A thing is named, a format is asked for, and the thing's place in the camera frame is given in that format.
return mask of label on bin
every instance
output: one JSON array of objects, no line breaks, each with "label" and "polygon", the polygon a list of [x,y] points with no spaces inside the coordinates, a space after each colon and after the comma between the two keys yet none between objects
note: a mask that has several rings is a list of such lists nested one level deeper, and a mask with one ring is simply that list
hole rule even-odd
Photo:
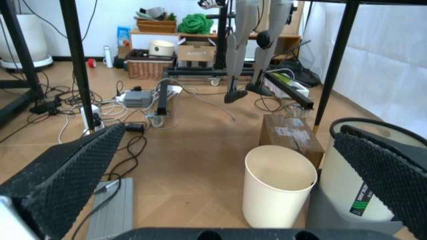
[{"label": "label on bin", "polygon": [[353,205],[351,205],[350,213],[362,216],[372,198],[372,195],[374,195],[374,193],[369,189],[368,185],[363,182],[356,198],[354,199]]}]

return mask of green cloth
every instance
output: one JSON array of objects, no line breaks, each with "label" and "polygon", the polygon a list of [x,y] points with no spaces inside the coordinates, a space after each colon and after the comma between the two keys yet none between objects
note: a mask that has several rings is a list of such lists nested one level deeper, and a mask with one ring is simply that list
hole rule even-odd
[{"label": "green cloth", "polygon": [[207,19],[205,14],[188,14],[178,26],[178,32],[187,34],[210,34],[214,24],[212,19]]}]

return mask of white sheet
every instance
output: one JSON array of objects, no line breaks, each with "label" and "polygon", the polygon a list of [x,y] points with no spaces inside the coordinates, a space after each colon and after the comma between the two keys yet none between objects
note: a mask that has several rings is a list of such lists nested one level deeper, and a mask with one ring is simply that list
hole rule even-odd
[{"label": "white sheet", "polygon": [[[300,60],[322,82],[344,4],[313,4]],[[334,90],[384,121],[427,138],[427,7],[361,5]]]}]

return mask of white container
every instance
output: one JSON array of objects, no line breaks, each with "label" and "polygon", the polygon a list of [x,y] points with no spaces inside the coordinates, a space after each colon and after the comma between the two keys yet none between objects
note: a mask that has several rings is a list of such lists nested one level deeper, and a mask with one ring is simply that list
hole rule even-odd
[{"label": "white container", "polygon": [[368,201],[362,215],[350,212],[364,181],[334,148],[335,133],[340,131],[342,125],[353,126],[402,144],[425,149],[427,149],[427,146],[422,142],[422,137],[385,122],[363,118],[343,118],[333,122],[330,126],[331,139],[323,160],[319,180],[323,192],[327,195],[335,209],[349,220],[390,221],[394,216],[393,213],[375,195],[372,195]]},{"label": "white container", "polygon": [[107,65],[107,68],[113,68],[113,57],[111,56],[110,46],[104,46],[104,55],[102,62]]},{"label": "white container", "polygon": [[283,146],[263,145],[245,159],[243,215],[253,228],[291,228],[317,181],[313,164]]},{"label": "white container", "polygon": [[174,55],[175,44],[163,40],[150,40],[148,54],[154,56],[172,56]]},{"label": "white container", "polygon": [[[16,15],[16,17],[18,18],[19,26],[23,38],[25,39],[26,46],[28,47],[29,54],[31,55],[31,59],[34,62],[45,60],[48,57],[48,46],[46,45],[45,36],[43,35],[42,24],[37,16],[34,14],[19,14]],[[20,59],[9,34],[8,27],[3,19],[3,15],[0,15],[0,18],[13,58],[16,63],[19,63]],[[0,57],[6,62],[13,63],[3,33],[0,33]]]}]

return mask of white trash bin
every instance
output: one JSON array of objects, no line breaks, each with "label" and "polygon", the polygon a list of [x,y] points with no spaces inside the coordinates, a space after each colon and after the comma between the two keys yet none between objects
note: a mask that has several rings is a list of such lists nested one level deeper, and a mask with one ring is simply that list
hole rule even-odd
[{"label": "white trash bin", "polygon": [[243,215],[253,228],[291,228],[318,175],[302,154],[258,146],[246,155]]},{"label": "white trash bin", "polygon": [[319,185],[332,205],[342,216],[353,221],[390,221],[393,213],[374,194],[356,171],[334,147],[335,134],[342,125],[349,125],[393,141],[427,149],[421,136],[404,128],[364,118],[342,118],[329,129],[331,139],[327,148]]}]

